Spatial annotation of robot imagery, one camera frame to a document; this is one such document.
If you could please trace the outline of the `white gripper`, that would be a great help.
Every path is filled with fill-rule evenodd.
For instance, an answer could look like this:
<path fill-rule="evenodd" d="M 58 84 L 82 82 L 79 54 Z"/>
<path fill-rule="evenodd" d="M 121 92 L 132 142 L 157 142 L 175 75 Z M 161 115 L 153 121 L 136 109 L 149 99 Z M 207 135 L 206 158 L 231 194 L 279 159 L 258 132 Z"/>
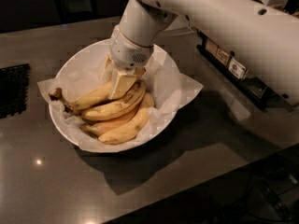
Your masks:
<path fill-rule="evenodd" d="M 110 55 L 101 62 L 103 70 L 99 75 L 103 84 L 111 82 L 109 100 L 122 98 L 142 78 L 146 72 L 143 66 L 152 52 L 153 46 L 137 45 L 121 32 L 119 25 L 114 28 L 110 38 Z"/>

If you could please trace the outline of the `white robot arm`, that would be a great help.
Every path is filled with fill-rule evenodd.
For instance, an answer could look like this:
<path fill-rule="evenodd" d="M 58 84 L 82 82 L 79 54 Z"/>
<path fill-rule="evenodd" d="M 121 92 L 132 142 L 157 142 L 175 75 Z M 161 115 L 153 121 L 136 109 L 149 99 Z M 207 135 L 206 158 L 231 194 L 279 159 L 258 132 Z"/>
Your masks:
<path fill-rule="evenodd" d="M 251 0 L 129 0 L 111 36 L 114 64 L 144 66 L 154 37 L 181 15 L 289 104 L 299 103 L 299 20 Z"/>

